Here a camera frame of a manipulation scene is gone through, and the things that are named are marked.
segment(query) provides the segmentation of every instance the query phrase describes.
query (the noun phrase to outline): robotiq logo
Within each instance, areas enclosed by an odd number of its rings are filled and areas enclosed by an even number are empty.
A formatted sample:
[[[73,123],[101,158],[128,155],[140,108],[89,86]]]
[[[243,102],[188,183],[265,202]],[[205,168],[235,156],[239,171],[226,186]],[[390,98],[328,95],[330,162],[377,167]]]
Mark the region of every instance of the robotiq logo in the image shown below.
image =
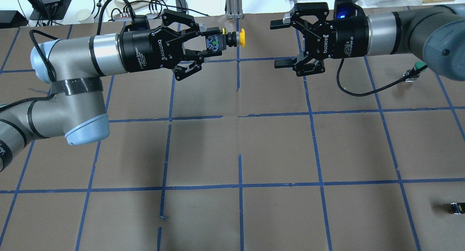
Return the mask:
[[[323,35],[323,38],[324,38],[323,53],[327,53],[328,52],[328,38],[329,38],[329,35]]]
[[[158,40],[158,47],[160,48],[161,60],[168,60],[165,57],[165,50],[163,49],[163,45],[161,44],[161,39]]]

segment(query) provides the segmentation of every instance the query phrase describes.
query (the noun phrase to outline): metal post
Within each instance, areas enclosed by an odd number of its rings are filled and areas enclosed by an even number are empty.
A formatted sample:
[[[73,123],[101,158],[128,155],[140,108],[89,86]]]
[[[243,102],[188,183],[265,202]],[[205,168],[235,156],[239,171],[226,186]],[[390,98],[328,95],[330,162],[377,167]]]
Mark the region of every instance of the metal post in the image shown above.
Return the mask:
[[[228,19],[243,18],[242,0],[226,0],[226,17]]]

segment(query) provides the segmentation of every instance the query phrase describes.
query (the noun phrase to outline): yellow knob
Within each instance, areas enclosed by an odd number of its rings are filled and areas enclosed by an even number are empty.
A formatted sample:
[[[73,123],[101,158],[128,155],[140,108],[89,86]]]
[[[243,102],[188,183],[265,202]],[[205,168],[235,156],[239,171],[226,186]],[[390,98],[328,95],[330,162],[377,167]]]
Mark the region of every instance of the yellow knob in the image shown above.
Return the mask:
[[[239,44],[242,45],[242,48],[246,47],[246,31],[244,29],[239,32]]]

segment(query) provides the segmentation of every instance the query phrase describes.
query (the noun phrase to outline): blue grid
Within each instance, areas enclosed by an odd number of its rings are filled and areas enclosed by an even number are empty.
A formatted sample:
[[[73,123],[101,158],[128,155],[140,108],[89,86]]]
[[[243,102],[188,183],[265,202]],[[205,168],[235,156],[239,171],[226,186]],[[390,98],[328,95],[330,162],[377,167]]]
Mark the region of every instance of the blue grid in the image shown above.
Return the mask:
[[[239,30],[239,20],[236,20],[236,28]],[[71,34],[72,26],[70,26],[69,31],[68,31],[68,37],[69,38]],[[7,53],[7,56],[5,58],[5,61],[2,64],[2,67],[0,69],[0,74],[2,73],[17,73],[17,72],[32,72],[32,69],[24,69],[24,70],[3,70],[5,67],[5,64],[7,62],[8,57],[10,56],[10,52],[13,49],[13,46],[16,42],[16,39],[18,37],[18,34],[20,32],[20,29],[16,32],[16,35],[13,39],[12,45],[10,46],[10,49]],[[298,45],[299,49],[301,50],[301,44],[300,44],[300,39],[299,39],[299,33],[296,31],[297,34],[297,40],[298,40]],[[242,61],[260,61],[260,60],[275,60],[275,59],[283,59],[283,58],[291,58],[291,57],[266,57],[266,58],[246,58],[246,59],[241,59],[239,57],[239,47],[237,48],[237,58],[236,59],[230,59],[230,60],[211,60],[210,62],[237,62],[237,90],[240,88],[240,69],[239,69],[239,63]],[[370,66],[368,64],[367,58],[365,57],[365,64],[367,66],[367,71],[370,77],[370,81],[372,84],[372,87],[375,89],[375,84],[373,82],[373,77],[370,71]],[[387,124],[385,122],[384,118],[384,112],[411,112],[411,111],[429,111],[429,110],[451,110],[451,112],[454,115],[455,121],[457,122],[458,128],[461,132],[461,135],[465,141],[465,134],[464,130],[460,124],[460,121],[458,119],[456,110],[465,110],[465,107],[454,107],[452,105],[452,102],[449,99],[449,96],[447,94],[447,91],[445,90],[445,87],[440,79],[440,77],[437,75],[437,80],[443,90],[443,93],[447,99],[447,102],[449,104],[449,107],[440,107],[440,108],[420,108],[420,109],[389,109],[389,110],[384,110],[382,109],[381,103],[379,101],[379,97],[377,94],[375,94],[378,109],[377,110],[344,110],[340,112],[313,112],[311,108],[311,103],[309,100],[309,91],[307,87],[307,79],[306,77],[303,77],[303,83],[304,83],[304,90],[306,93],[306,99],[307,99],[307,106],[308,106],[308,112],[290,112],[290,113],[273,113],[273,114],[250,114],[247,116],[238,116],[238,117],[278,117],[278,116],[300,116],[300,115],[308,115],[310,118],[310,127],[311,127],[311,132],[312,132],[312,139],[314,143],[314,150],[315,150],[315,157],[316,157],[316,163],[317,163],[317,170],[318,170],[318,176],[319,176],[319,181],[318,182],[308,182],[308,183],[243,183],[242,182],[242,156],[239,154],[238,157],[238,162],[239,162],[239,183],[237,184],[227,184],[227,185],[202,185],[202,186],[172,186],[172,187],[167,187],[166,186],[166,177],[167,177],[167,170],[168,170],[168,156],[169,156],[169,146],[170,146],[170,135],[171,135],[171,125],[168,126],[168,134],[167,134],[167,142],[166,142],[166,158],[165,158],[165,168],[164,168],[164,174],[163,174],[163,185],[161,187],[135,187],[135,188],[92,188],[92,181],[93,181],[93,175],[95,172],[95,164],[97,163],[98,160],[98,153],[100,151],[100,142],[97,144],[97,148],[95,151],[95,157],[94,157],[94,162],[92,166],[92,171],[91,175],[89,178],[89,183],[87,188],[83,189],[48,189],[48,190],[20,190],[20,186],[22,183],[22,179],[25,174],[25,170],[28,166],[28,161],[30,159],[34,142],[31,143],[28,156],[25,160],[25,164],[23,166],[17,187],[15,190],[0,190],[0,194],[13,194],[13,200],[10,206],[10,210],[7,215],[7,219],[5,220],[5,224],[3,226],[2,234],[0,236],[0,246],[3,241],[5,232],[7,230],[8,222],[10,220],[10,216],[13,212],[13,208],[15,206],[15,201],[18,196],[18,194],[23,194],[23,193],[86,193],[86,199],[85,203],[83,206],[83,212],[81,216],[81,221],[80,221],[80,228],[78,231],[78,236],[77,236],[77,241],[76,241],[76,247],[75,250],[79,249],[79,244],[80,244],[80,238],[84,226],[84,221],[85,221],[85,216],[86,216],[86,209],[88,206],[88,200],[91,192],[115,192],[115,191],[150,191],[150,190],[159,190],[161,191],[161,207],[160,207],[160,216],[161,218],[164,218],[164,200],[165,200],[165,192],[167,190],[200,190],[200,189],[222,189],[222,188],[238,188],[239,189],[239,211],[240,211],[240,248],[243,251],[244,250],[244,210],[243,210],[243,194],[242,190],[243,188],[253,188],[253,187],[294,187],[294,186],[318,186],[320,188],[321,192],[321,200],[322,200],[322,208],[323,208],[323,215],[324,215],[324,223],[325,223],[325,228],[326,228],[326,233],[327,233],[327,241],[328,241],[328,246],[329,250],[332,251],[332,243],[331,243],[331,236],[330,236],[330,228],[329,228],[329,222],[328,222],[328,214],[326,210],[326,201],[324,198],[324,186],[328,185],[383,185],[383,184],[396,184],[398,183],[401,188],[402,192],[402,197],[404,199],[405,203],[405,208],[407,210],[407,215],[409,218],[409,222],[412,228],[412,234],[415,240],[415,244],[417,247],[417,250],[420,251],[420,243],[417,238],[417,234],[415,231],[412,215],[410,212],[410,208],[408,205],[408,200],[407,196],[405,194],[405,189],[404,189],[404,184],[405,183],[438,183],[438,182],[465,182],[465,178],[437,178],[437,179],[402,179],[400,172],[398,170],[397,166],[397,160],[395,158],[395,153],[394,149],[392,146],[392,142],[389,136],[389,130],[387,128]],[[108,95],[106,98],[106,109],[108,109],[108,104],[110,102],[110,97],[111,97],[111,91],[113,87],[113,81],[114,81],[114,76],[111,78],[110,86],[109,86],[109,91]],[[169,109],[169,117],[168,118],[158,118],[158,119],[119,119],[119,120],[111,120],[110,122],[145,122],[145,121],[177,121],[177,120],[191,120],[191,119],[217,119],[217,118],[222,118],[223,116],[201,116],[201,117],[173,117],[173,98],[174,98],[174,87],[175,87],[175,79],[173,76],[173,80],[171,83],[171,97],[170,97],[170,109]],[[381,115],[382,122],[385,128],[385,133],[387,136],[387,140],[389,143],[389,147],[391,150],[394,166],[396,168],[397,172],[397,180],[375,180],[375,181],[333,181],[333,182],[325,182],[322,178],[321,174],[321,166],[319,163],[319,154],[318,154],[318,144],[317,144],[317,138],[315,135],[315,129],[314,129],[314,120],[313,120],[313,115],[317,114],[351,114],[351,113],[374,113],[377,112]],[[158,228],[158,235],[157,235],[157,250],[160,250],[161,246],[161,236],[162,236],[162,228]]]

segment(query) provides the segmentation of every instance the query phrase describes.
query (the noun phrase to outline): black pole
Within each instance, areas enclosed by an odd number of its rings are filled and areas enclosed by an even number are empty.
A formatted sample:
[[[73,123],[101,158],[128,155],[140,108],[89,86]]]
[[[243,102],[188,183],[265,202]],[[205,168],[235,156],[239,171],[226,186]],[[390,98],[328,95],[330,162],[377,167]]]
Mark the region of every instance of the black pole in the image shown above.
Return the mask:
[[[40,0],[28,0],[32,7],[38,11],[40,16],[44,19],[49,19],[47,15],[47,10],[45,9],[45,5],[40,2]]]

